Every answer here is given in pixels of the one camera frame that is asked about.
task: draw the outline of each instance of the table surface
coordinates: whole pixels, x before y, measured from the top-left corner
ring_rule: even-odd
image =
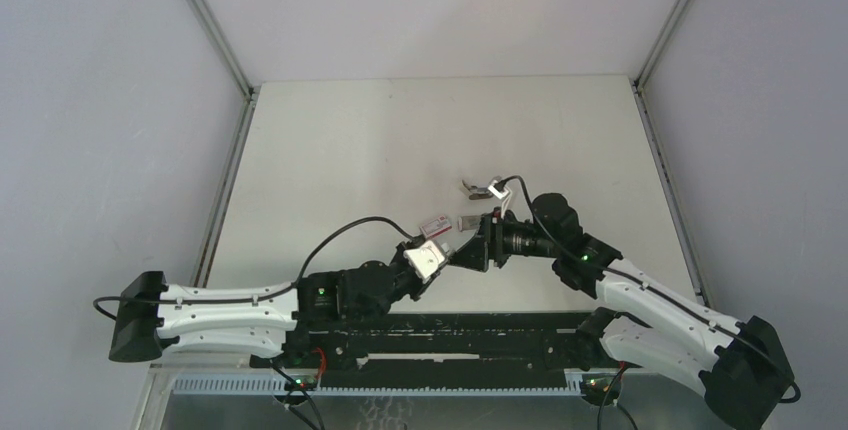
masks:
[[[630,83],[624,76],[273,82],[262,85],[208,287],[293,279],[327,235],[367,215],[411,233],[446,214],[490,211],[460,181],[520,174],[531,198],[560,192],[585,231],[694,298]],[[511,185],[519,190],[518,184]],[[522,199],[512,204],[529,217]],[[454,248],[471,232],[451,231]],[[388,261],[402,237],[357,227],[310,271]],[[550,260],[512,257],[487,273],[448,268],[393,312],[589,310]]]

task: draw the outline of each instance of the metal corner post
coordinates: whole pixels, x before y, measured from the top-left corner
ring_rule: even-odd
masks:
[[[236,174],[238,173],[244,146],[247,143],[247,133],[250,130],[250,123],[253,120],[253,113],[256,110],[258,98],[259,92],[254,92],[250,99],[246,100],[242,106],[241,119],[230,144],[230,151],[227,154],[227,164],[224,168],[221,183],[218,186],[218,193],[212,207],[212,214],[209,216],[209,223],[200,249],[195,273],[191,279],[191,284],[195,287],[205,287],[209,280],[209,273],[212,271],[212,261],[215,258],[215,250],[218,247],[218,240],[221,237],[221,231],[224,226],[227,205],[229,205],[230,196],[233,193]]]
[[[230,47],[227,38],[224,36],[224,32],[221,30],[221,25],[212,13],[209,4],[206,0],[187,1],[192,11],[194,11],[197,20],[200,22],[200,25],[203,27],[203,30],[206,32],[206,36],[209,37],[210,43],[215,48],[215,51],[218,53],[218,56],[221,58],[224,65],[227,67],[227,70],[233,78],[233,81],[235,81],[236,86],[238,86],[244,98],[249,99],[252,92],[250,81],[245,75],[244,70],[241,68],[238,59],[236,58],[232,47]]]
[[[660,34],[651,46],[651,50],[648,52],[648,57],[645,59],[645,63],[642,64],[641,70],[639,70],[639,75],[637,75],[634,80],[637,90],[642,91],[648,83],[648,80],[650,80],[651,74],[653,74],[663,52],[666,47],[668,47],[668,43],[671,40],[672,35],[674,35],[677,27],[680,26],[683,16],[692,5],[692,1],[693,0],[676,0],[674,2],[674,6],[671,8],[668,18],[666,18],[665,23],[660,29]]]
[[[680,208],[680,200],[674,185],[674,178],[668,168],[668,163],[665,158],[665,152],[661,139],[657,135],[654,121],[648,104],[645,99],[645,88],[656,69],[663,53],[671,42],[674,33],[680,27],[683,18],[686,15],[689,7],[694,0],[676,0],[674,6],[669,12],[668,18],[660,29],[660,33],[648,56],[645,63],[642,65],[639,75],[632,81],[633,96],[636,100],[636,106],[639,109],[639,117],[642,119],[642,125],[645,128],[645,134],[648,137],[648,144],[651,147],[651,153],[654,157],[654,163],[657,166],[660,183],[663,187],[663,192],[668,202],[668,208],[671,212],[671,219],[674,222],[674,229],[677,232],[677,238],[680,240],[680,245],[683,250],[683,258],[686,262],[686,268],[689,270],[689,277],[692,280],[692,285],[695,287],[695,292],[698,297],[703,300],[705,305],[710,305],[710,291],[707,282],[703,278],[698,265],[697,252],[695,251],[694,242],[691,233],[686,224],[683,211]]]
[[[662,148],[662,143],[654,129],[654,123],[651,120],[651,114],[648,111],[645,103],[644,95],[639,90],[634,82],[633,97],[636,100],[636,107],[639,109],[639,117],[642,119],[642,126],[645,128],[645,136],[648,137],[648,145],[651,147],[651,155],[654,157],[654,164],[657,167],[657,173],[660,177],[660,184],[665,194],[668,210],[671,213],[671,221],[674,223],[674,231],[677,233],[677,239],[680,241],[680,248],[683,251],[683,260],[686,263],[686,269],[689,271],[689,278],[692,280],[692,286],[695,289],[695,295],[701,299],[701,303],[710,306],[712,299],[707,283],[700,271],[698,264],[697,252],[692,240],[692,235],[689,231],[683,211],[680,208],[680,201],[677,198],[673,179],[668,169],[665,160],[665,152]]]

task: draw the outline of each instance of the white vent grille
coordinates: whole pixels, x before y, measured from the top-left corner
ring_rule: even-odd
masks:
[[[325,396],[578,396],[583,375],[565,374],[565,387],[550,388],[347,388],[321,387],[310,393]],[[285,380],[271,375],[181,375],[174,383],[175,395],[282,395]]]

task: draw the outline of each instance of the white label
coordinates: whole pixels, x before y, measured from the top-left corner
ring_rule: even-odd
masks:
[[[430,220],[427,223],[424,223],[418,228],[421,229],[421,233],[424,234],[425,238],[430,239],[447,232],[448,230],[453,228],[453,226],[451,225],[450,219],[447,216],[439,215],[438,217]]]

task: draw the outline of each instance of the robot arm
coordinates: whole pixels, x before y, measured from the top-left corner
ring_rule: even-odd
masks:
[[[503,185],[495,180],[490,188]],[[563,283],[601,304],[578,332],[600,340],[615,360],[691,388],[734,428],[760,428],[778,403],[797,400],[792,369],[768,322],[755,316],[743,323],[687,300],[584,233],[562,195],[530,202],[522,189],[534,219],[519,222],[496,208],[480,218],[477,234],[452,263],[485,272],[488,260],[500,267],[514,254],[554,258]],[[790,387],[795,396],[783,399]]]
[[[388,264],[313,273],[297,288],[210,290],[167,284],[162,272],[145,272],[121,294],[109,359],[141,362],[179,351],[274,358],[288,332],[316,322],[379,318],[407,295],[418,300],[447,264],[447,251],[417,237],[398,245]]]
[[[508,197],[502,182],[490,188]],[[523,255],[552,258],[563,283],[601,303],[578,329],[582,337],[599,341],[615,360],[691,388],[734,428],[760,428],[777,403],[797,399],[792,369],[771,325],[758,317],[742,323],[688,301],[584,233],[562,195],[529,202],[524,190],[532,221],[496,208],[475,217],[475,236],[456,253],[415,237],[398,245],[389,263],[312,273],[296,288],[286,283],[207,290],[167,285],[161,272],[144,273],[118,298],[109,358],[148,361],[185,350],[261,358],[308,352],[311,325],[384,316],[407,295],[418,300],[448,264],[485,272],[490,260],[500,267],[511,255]],[[790,386],[796,396],[783,399]]]

